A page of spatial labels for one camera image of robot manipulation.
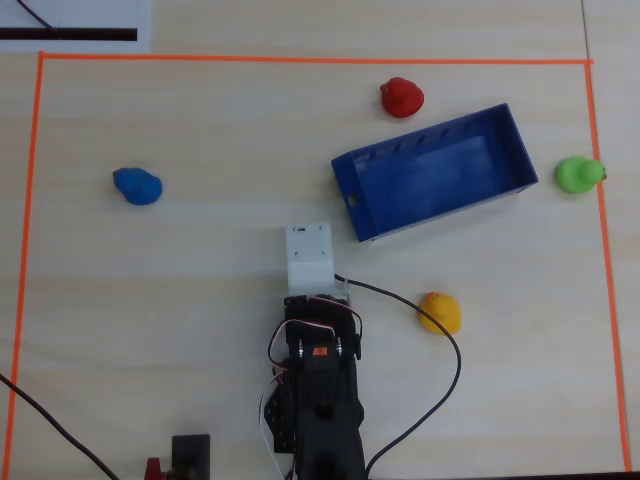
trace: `black cable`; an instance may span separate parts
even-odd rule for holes
[[[40,23],[40,25],[45,27],[47,30],[55,33],[56,35],[58,34],[58,31],[54,27],[52,27],[50,24],[48,24],[46,21],[44,21],[42,19],[42,17],[40,17],[36,12],[31,10],[29,8],[29,6],[27,4],[25,4],[22,0],[16,0],[16,1],[22,6],[22,8],[24,8],[29,13],[29,15],[31,15],[33,18],[35,18]]]
[[[411,303],[409,300],[407,300],[406,298],[401,297],[400,295],[396,295],[393,292],[389,292],[388,290],[383,290],[382,288],[378,288],[378,287],[374,287],[373,285],[369,285],[367,283],[363,283],[363,282],[358,282],[357,280],[351,280],[351,279],[345,279],[344,277],[341,277],[340,275],[335,275],[336,280],[338,280],[339,282],[346,282],[347,284],[351,284],[351,285],[355,285],[357,287],[362,287],[362,288],[367,288],[369,290],[372,290],[374,292],[377,293],[381,293],[382,295],[386,295],[388,297],[391,298],[395,298],[396,300],[398,300],[399,302],[404,303],[405,305],[413,308],[416,312],[418,312],[421,315],[424,315],[425,317],[427,317],[436,327],[438,327],[442,333],[445,334],[445,336],[449,339],[449,341],[451,342],[451,345],[453,345],[453,349],[456,351],[456,357],[458,358],[458,366],[456,368],[456,374],[453,377],[453,382],[451,382],[451,386],[449,387],[449,390],[447,390],[447,393],[444,394],[444,396],[440,399],[440,401],[438,403],[436,403],[431,410],[429,410],[427,413],[425,413],[422,418],[420,418],[420,420],[418,420],[416,423],[414,423],[413,425],[411,425],[403,434],[401,434],[398,438],[396,438],[395,440],[393,440],[391,443],[389,443],[386,447],[384,447],[382,450],[380,450],[378,453],[376,453],[373,458],[369,461],[369,463],[367,464],[367,468],[365,470],[365,478],[369,478],[369,473],[371,472],[371,468],[373,467],[373,464],[376,463],[378,460],[380,460],[380,457],[382,457],[385,453],[387,453],[389,450],[391,450],[393,447],[395,447],[397,444],[399,444],[402,440],[404,440],[405,438],[407,438],[409,435],[411,435],[411,433],[413,433],[413,431],[415,429],[417,429],[420,425],[422,425],[422,423],[429,418],[436,410],[438,410],[442,404],[444,402],[447,401],[447,399],[451,396],[451,393],[453,392],[453,390],[456,388],[456,385],[458,383],[458,379],[460,378],[460,369],[462,368],[462,356],[460,355],[460,348],[458,348],[458,344],[456,343],[456,341],[453,339],[453,337],[451,336],[451,334],[449,332],[447,332],[447,329],[444,328],[440,322],[438,322],[435,318],[433,318],[431,315],[429,315],[427,312],[425,312],[423,309],[421,309],[420,307],[418,307],[416,304]]]
[[[62,425],[60,425],[55,418],[53,418],[51,416],[51,414],[49,412],[47,412],[43,407],[40,406],[40,404],[38,402],[36,402],[33,398],[31,398],[29,395],[27,395],[25,392],[22,391],[22,389],[20,387],[18,387],[16,384],[14,384],[11,380],[9,380],[7,377],[5,377],[4,375],[2,375],[0,373],[0,381],[2,381],[7,387],[9,387],[11,390],[13,390],[14,392],[16,392],[18,395],[20,395],[28,404],[30,404],[33,408],[35,408],[40,415],[42,415],[51,425],[53,425],[53,428],[55,428],[56,430],[58,430],[58,432],[60,433],[60,435],[62,435],[64,438],[67,439],[67,441],[73,445],[74,447],[76,447],[78,450],[80,450],[82,453],[84,453],[87,457],[89,457],[89,459],[95,463],[100,470],[102,470],[104,473],[107,474],[107,476],[111,479],[111,480],[120,480],[115,473],[113,473],[109,467],[107,467],[102,460],[100,460],[98,457],[95,456],[95,454],[93,452],[91,452],[91,450],[89,450],[87,447],[85,447],[84,445],[82,445],[79,441],[77,441],[75,438],[73,438],[73,436],[67,432],[64,428],[62,428]]]

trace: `yellow rubber duck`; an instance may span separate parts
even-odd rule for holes
[[[443,293],[428,293],[420,304],[425,312],[435,318],[447,329],[451,335],[460,330],[462,326],[462,315],[458,301],[450,295]],[[444,335],[436,325],[424,315],[420,314],[420,323],[431,333]]]

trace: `rubber duck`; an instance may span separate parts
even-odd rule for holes
[[[458,305],[458,301],[450,295],[435,292],[428,293],[420,304],[420,308],[440,322],[451,335],[460,330],[462,326],[460,305]],[[444,335],[442,330],[422,314],[420,314],[420,323],[431,333]]]
[[[394,77],[380,86],[382,92],[382,106],[387,113],[396,118],[410,117],[422,107],[424,93],[418,86],[405,80]]]
[[[113,183],[127,202],[150,205],[162,195],[162,182],[142,168],[121,168],[113,172]]]
[[[586,193],[605,178],[602,162],[586,157],[569,157],[556,168],[556,182],[567,193]]]

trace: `blue rubber duck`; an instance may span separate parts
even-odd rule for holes
[[[133,205],[150,205],[162,195],[160,179],[142,168],[121,168],[113,172],[113,183]]]

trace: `white 3d-printed part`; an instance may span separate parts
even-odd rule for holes
[[[331,226],[289,225],[286,238],[289,295],[334,294],[337,287],[333,277]]]

